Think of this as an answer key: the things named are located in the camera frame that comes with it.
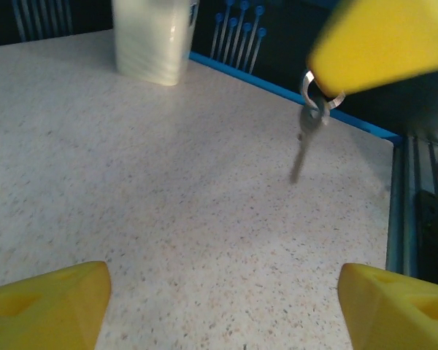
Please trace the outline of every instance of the yellow plastic part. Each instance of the yellow plastic part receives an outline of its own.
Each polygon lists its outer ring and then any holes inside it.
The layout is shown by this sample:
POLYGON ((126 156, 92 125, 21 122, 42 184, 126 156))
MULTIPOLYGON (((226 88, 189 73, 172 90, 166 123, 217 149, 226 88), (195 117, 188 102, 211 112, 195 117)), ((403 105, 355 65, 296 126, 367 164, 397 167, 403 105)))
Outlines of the yellow plastic part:
POLYGON ((110 298, 105 262, 0 287, 0 350, 93 350, 110 298))
POLYGON ((328 96, 438 70, 438 0, 345 0, 308 58, 328 96))
POLYGON ((354 350, 438 350, 438 285, 346 264, 338 293, 354 350))

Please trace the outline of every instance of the key ring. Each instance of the key ring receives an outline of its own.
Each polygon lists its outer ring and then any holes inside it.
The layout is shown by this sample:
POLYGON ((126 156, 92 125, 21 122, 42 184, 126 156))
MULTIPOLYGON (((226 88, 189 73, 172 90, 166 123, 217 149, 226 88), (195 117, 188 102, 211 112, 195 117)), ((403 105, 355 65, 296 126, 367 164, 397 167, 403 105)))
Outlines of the key ring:
MULTIPOLYGON (((315 80, 315 76, 313 75, 312 71, 307 70, 307 72, 304 75, 304 81, 301 84, 301 95, 304 97, 305 103, 310 106, 312 109, 318 109, 318 106, 316 103, 308 96, 308 87, 310 86, 311 82, 315 80)), ((328 102, 328 108, 334 109, 337 106, 339 106, 345 98, 345 93, 340 93, 337 97, 330 100, 328 102)))

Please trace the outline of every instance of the key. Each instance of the key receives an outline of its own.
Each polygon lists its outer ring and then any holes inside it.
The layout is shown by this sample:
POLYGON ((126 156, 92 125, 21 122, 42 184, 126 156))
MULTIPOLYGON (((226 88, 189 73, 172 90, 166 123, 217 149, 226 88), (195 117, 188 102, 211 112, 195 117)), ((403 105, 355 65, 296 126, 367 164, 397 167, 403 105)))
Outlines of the key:
POLYGON ((293 184, 299 180, 301 167, 304 164, 312 137, 323 124, 323 118, 329 115, 328 103, 323 98, 317 98, 315 102, 317 109, 312 109, 305 104, 300 112, 300 148, 291 172, 291 183, 293 184))

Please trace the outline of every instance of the table surface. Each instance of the table surface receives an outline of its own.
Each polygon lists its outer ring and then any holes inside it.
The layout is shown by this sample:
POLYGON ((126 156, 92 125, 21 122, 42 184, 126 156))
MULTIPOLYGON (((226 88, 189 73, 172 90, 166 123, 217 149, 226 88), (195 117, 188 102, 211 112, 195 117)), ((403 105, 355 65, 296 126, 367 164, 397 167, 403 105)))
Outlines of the table surface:
POLYGON ((0 285, 105 260, 96 349, 349 349, 346 262, 385 264, 392 145, 190 62, 115 71, 112 32, 0 47, 0 285))

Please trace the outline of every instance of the blue edge trim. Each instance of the blue edge trim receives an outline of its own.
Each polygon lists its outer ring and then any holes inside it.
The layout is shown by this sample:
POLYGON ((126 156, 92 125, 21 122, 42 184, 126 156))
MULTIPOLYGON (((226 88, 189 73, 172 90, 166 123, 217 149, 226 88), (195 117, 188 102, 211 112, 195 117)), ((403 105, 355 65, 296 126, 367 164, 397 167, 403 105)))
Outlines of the blue edge trim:
MULTIPOLYGON (((226 64, 217 62, 212 60, 211 58, 205 57, 195 52, 190 53, 190 59, 192 61, 198 62, 205 66, 209 66, 217 71, 221 71, 227 75, 235 77, 237 79, 243 80, 251 85, 255 85, 261 89, 267 90, 270 93, 275 93, 283 98, 287 98, 293 102, 298 104, 303 104, 304 99, 298 93, 289 91, 283 87, 272 84, 271 82, 267 82, 266 80, 262 80, 260 78, 254 77, 251 74, 245 73, 244 71, 240 71, 239 69, 232 68, 227 66, 226 64)), ((345 114, 344 112, 338 111, 337 109, 333 109, 331 111, 331 116, 341 122, 347 123, 349 125, 355 126, 367 133, 378 136, 381 139, 389 140, 393 143, 394 146, 397 146, 402 142, 402 136, 396 135, 395 133, 391 133, 385 129, 379 128, 376 125, 370 124, 369 122, 364 122, 363 120, 359 120, 351 115, 345 114)))

